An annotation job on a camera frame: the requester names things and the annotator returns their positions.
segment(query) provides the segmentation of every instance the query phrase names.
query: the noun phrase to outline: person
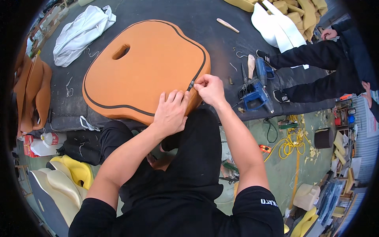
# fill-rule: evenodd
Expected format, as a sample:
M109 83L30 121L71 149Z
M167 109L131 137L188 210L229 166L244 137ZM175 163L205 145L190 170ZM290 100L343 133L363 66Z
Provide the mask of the person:
M336 42L329 40L337 36L340 38ZM303 64L335 70L313 83L274 90L276 101L306 103L334 99L344 94L360 95L365 91L362 81L369 82L372 90L378 89L370 56L351 19L332 25L332 29L325 29L321 38L321 42L295 47L273 56L257 50L257 56L275 70Z
M233 215L217 209L221 138L207 109L185 115L189 93L162 93L153 123L133 136L120 121L108 122L100 144L106 157L88 190L69 236L283 236L278 204L269 190L263 156L247 127L226 102L222 81L201 76L194 84L225 130L240 180ZM159 143L178 148L166 171L147 154ZM118 194L127 208L116 217Z
M379 105L371 97L371 89L370 89L371 85L370 83L367 83L367 82L362 82L362 85L364 89L366 90L366 94L362 94L362 96L366 98L368 107L373 113L375 120L379 121Z

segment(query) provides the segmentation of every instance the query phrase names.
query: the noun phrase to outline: red container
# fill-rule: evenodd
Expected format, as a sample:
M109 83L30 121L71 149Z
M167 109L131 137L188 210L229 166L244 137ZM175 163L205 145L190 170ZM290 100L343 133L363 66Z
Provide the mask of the red container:
M334 124L335 124L336 126L341 125L341 118L335 118L335 119L334 119Z

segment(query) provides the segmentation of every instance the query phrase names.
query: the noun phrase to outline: white paper sign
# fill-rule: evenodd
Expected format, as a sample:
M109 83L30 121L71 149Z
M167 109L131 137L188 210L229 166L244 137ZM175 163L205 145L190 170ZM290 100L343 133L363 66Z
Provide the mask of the white paper sign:
M373 98L376 103L379 102L379 95L378 91L371 91L371 97ZM371 112L370 108L368 107L367 100L365 100L365 107L366 107L366 119L367 119L367 137L375 137L379 135L379 123L376 121L373 113Z

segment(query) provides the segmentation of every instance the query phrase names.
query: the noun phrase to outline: white cloth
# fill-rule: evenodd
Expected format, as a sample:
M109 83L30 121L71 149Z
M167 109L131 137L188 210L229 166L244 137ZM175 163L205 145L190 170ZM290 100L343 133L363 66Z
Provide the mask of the white cloth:
M267 43L279 48L281 53L307 44L290 18L283 15L268 0L264 0L262 3L272 12L272 15L269 15L259 3L256 3L254 4L251 23ZM303 65L303 67L308 69L309 65Z
M103 9L105 13L97 6L89 5L73 22L64 26L53 50L55 65L70 65L94 39L116 22L110 6Z

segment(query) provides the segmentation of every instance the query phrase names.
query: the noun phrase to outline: hand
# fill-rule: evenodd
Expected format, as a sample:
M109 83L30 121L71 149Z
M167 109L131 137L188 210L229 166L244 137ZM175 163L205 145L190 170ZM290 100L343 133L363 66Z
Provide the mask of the hand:
M366 94L362 94L362 96L367 99L368 107L371 108L373 99L371 98L370 82L362 81L362 86L366 90Z
M324 41L326 39L333 39L335 37L337 37L337 31L333 29L325 29L321 34L321 39L323 39Z
M199 92L204 102L212 105L215 109L220 104L226 103L224 86L219 77L204 74L193 87Z
M151 125L159 130L163 138L184 130L184 125L187 121L187 116L184 116L184 114L189 99L190 93L188 91L184 93L174 90L165 101L166 93L162 92L154 115L154 122Z

